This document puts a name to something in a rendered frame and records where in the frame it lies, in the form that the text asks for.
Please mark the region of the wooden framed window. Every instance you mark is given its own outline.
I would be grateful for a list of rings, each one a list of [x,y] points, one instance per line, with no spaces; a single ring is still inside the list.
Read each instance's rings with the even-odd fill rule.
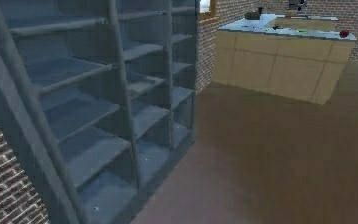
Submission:
[[[200,18],[202,20],[216,18],[216,6],[217,0],[200,0]]]

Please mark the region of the wooden kitchen counter cabinet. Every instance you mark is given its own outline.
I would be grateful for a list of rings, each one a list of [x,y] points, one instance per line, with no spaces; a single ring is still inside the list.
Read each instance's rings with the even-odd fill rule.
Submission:
[[[263,14],[223,25],[216,32],[212,81],[324,105],[357,41],[350,31],[341,38],[336,22]]]

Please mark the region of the grey metal shelf unit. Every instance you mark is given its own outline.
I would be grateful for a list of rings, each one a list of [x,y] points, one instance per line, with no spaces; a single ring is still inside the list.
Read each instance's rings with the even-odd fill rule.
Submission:
[[[195,141],[199,0],[0,0],[0,129],[51,224],[131,224]]]

